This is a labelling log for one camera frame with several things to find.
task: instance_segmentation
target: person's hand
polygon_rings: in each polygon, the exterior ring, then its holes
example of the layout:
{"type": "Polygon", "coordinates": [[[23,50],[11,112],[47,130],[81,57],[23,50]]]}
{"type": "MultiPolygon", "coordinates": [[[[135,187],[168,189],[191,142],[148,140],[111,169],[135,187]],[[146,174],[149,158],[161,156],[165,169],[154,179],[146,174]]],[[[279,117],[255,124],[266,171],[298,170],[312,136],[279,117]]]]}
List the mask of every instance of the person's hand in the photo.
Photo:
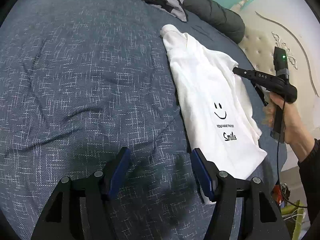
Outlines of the person's hand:
{"type": "MultiPolygon", "coordinates": [[[[284,99],[275,94],[270,93],[270,102],[264,107],[263,111],[266,113],[265,122],[269,127],[273,127],[276,105],[281,109],[283,107],[284,99]]],[[[302,162],[312,151],[315,140],[303,125],[298,110],[294,104],[285,103],[284,106],[284,141],[290,144],[295,155],[302,162]]]]}
{"type": "MultiPolygon", "coordinates": [[[[270,99],[270,103],[263,108],[263,111],[266,113],[265,122],[269,127],[273,127],[276,114],[276,105],[282,109],[284,99],[272,92],[270,93],[270,99]]],[[[303,126],[298,110],[294,104],[285,103],[284,124],[284,141],[290,144],[292,143],[292,140],[294,140],[297,132],[300,131],[301,127],[303,126]]]]}

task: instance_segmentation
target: smiley face mouth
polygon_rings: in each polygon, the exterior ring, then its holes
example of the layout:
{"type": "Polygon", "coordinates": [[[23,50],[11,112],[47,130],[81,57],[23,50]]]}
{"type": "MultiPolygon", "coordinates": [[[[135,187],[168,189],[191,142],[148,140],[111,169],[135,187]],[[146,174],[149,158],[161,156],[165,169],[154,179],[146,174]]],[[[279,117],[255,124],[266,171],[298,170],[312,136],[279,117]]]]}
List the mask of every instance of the smiley face mouth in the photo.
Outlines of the smiley face mouth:
{"type": "Polygon", "coordinates": [[[225,116],[224,116],[224,117],[220,117],[220,116],[218,116],[216,112],[214,112],[214,113],[215,113],[215,114],[216,114],[216,116],[217,116],[217,117],[219,117],[220,119],[225,119],[225,118],[227,117],[227,112],[226,112],[226,111],[224,111],[224,113],[225,113],[225,116]]]}

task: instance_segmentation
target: device handle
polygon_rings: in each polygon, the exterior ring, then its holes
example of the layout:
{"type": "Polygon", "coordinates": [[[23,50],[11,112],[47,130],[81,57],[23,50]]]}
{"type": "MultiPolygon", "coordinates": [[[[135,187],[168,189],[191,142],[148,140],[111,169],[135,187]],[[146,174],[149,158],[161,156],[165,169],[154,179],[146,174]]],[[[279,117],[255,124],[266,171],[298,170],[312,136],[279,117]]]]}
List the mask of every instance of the device handle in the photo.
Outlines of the device handle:
{"type": "Polygon", "coordinates": [[[273,125],[273,130],[271,131],[270,135],[272,138],[276,139],[280,143],[284,143],[284,125],[282,125],[282,122],[283,122],[283,111],[279,106],[276,106],[275,122],[273,125]]]}

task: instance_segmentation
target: carved floral ornament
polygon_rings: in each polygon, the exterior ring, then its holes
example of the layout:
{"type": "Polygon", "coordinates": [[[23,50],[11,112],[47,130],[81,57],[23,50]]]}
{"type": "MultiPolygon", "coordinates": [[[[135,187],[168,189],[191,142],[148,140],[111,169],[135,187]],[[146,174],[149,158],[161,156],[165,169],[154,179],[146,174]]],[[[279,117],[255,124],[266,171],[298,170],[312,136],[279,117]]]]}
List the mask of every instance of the carved floral ornament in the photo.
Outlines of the carved floral ornament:
{"type": "Polygon", "coordinates": [[[294,56],[292,55],[291,51],[290,51],[290,48],[287,46],[287,44],[285,42],[283,42],[281,40],[281,38],[279,37],[278,34],[275,34],[273,32],[271,32],[273,37],[275,38],[275,41],[276,41],[276,45],[281,48],[281,49],[284,49],[286,54],[287,54],[287,59],[290,61],[290,63],[293,65],[293,67],[295,69],[298,69],[297,68],[297,60],[294,58],[294,56]]]}

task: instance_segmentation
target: metal screw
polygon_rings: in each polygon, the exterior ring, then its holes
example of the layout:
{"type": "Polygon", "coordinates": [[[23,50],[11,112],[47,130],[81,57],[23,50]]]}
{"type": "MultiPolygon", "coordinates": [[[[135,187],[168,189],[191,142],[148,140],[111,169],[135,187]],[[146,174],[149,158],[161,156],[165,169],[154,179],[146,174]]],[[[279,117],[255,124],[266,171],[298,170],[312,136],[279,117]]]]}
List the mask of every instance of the metal screw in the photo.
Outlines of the metal screw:
{"type": "Polygon", "coordinates": [[[61,182],[62,183],[67,183],[69,181],[69,178],[68,177],[63,177],[62,179],[61,179],[61,182]]]}
{"type": "Polygon", "coordinates": [[[96,171],[95,173],[94,173],[94,176],[95,177],[101,177],[103,175],[103,172],[102,171],[96,171]]]}
{"type": "Polygon", "coordinates": [[[225,178],[226,176],[228,176],[228,173],[225,171],[219,171],[219,175],[220,175],[220,177],[225,178]]]}
{"type": "Polygon", "coordinates": [[[252,180],[254,183],[257,183],[257,184],[261,182],[261,179],[259,177],[254,177],[252,180]]]}

